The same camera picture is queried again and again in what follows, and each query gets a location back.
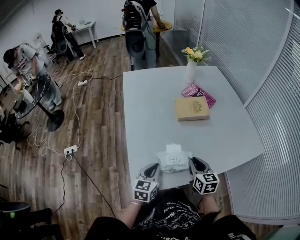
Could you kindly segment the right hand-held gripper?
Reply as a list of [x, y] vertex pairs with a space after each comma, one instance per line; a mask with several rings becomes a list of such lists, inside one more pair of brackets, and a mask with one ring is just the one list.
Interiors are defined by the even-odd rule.
[[198, 157], [189, 159], [190, 175], [194, 177], [193, 188], [201, 195], [213, 194], [219, 185], [219, 178], [209, 164]]

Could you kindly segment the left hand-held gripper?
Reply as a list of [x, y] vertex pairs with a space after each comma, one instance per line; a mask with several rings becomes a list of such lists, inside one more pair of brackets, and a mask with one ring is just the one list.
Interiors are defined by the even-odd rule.
[[133, 199], [143, 203], [153, 200], [158, 191], [160, 164], [149, 164], [140, 169], [133, 184]]

